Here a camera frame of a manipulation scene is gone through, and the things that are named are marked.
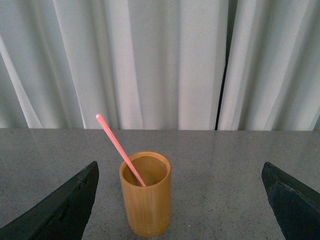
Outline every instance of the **cup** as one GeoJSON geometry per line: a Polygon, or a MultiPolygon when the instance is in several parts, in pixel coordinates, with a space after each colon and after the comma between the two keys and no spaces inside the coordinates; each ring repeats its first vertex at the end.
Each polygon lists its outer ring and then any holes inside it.
{"type": "Polygon", "coordinates": [[[155,237],[170,222],[171,164],[153,151],[138,152],[129,159],[146,185],[140,185],[125,162],[121,164],[119,173],[129,226],[141,237],[155,237]]]}

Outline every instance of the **gray countertop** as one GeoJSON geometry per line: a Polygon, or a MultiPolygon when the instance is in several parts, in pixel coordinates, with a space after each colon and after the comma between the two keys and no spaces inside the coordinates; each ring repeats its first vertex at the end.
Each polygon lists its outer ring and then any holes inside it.
{"type": "MultiPolygon", "coordinates": [[[[128,155],[172,165],[171,220],[154,239],[284,240],[261,179],[265,162],[320,192],[320,132],[114,130],[128,155]]],[[[121,192],[121,156],[103,130],[0,129],[0,227],[92,161],[100,177],[83,240],[140,239],[121,192]]]]}

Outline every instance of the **curtain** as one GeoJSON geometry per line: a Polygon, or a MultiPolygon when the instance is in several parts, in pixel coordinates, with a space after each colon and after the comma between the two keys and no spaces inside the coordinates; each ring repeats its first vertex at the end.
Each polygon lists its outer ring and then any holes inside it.
{"type": "Polygon", "coordinates": [[[316,0],[3,0],[0,127],[320,130],[316,0]]]}

